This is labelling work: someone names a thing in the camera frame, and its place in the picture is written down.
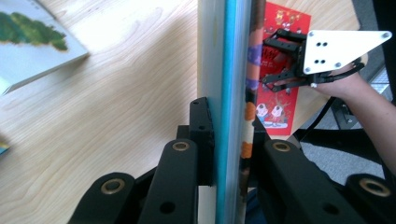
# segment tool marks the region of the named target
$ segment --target book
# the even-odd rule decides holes
[[[267,2],[265,5],[264,34],[262,40],[282,28],[294,33],[307,34],[311,16],[287,7]],[[279,74],[288,69],[290,57],[277,49],[262,48],[260,77]],[[270,91],[261,83],[257,93],[256,114],[268,134],[291,135],[298,88],[279,92]]]
[[[0,1],[0,93],[86,56],[88,51],[39,2]]]

